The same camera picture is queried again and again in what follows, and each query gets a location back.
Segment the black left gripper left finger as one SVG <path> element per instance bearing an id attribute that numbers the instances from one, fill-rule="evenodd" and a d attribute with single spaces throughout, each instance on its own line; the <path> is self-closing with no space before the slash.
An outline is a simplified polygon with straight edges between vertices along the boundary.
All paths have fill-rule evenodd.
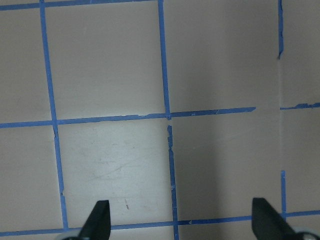
<path id="1" fill-rule="evenodd" d="M 111 235 L 111 213 L 108 200 L 96 202 L 77 240 L 108 240 Z"/>

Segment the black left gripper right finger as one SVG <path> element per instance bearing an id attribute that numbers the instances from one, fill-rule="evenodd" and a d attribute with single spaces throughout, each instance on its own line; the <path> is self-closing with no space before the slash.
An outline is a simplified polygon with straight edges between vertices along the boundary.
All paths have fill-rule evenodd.
<path id="1" fill-rule="evenodd" d="M 251 229 L 257 240 L 299 240 L 299 235 L 262 197 L 251 205 Z"/>

